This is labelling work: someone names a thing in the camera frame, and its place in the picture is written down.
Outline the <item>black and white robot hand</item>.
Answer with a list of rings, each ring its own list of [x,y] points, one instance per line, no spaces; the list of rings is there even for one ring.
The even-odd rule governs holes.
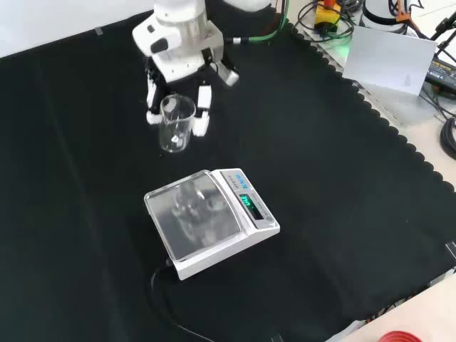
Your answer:
[[[212,107],[210,70],[229,87],[239,74],[224,51],[222,32],[205,14],[181,23],[165,23],[151,15],[132,32],[133,40],[146,60],[147,112],[150,125],[162,122],[160,103],[172,93],[195,102],[196,118],[191,124],[196,137],[206,135]]]

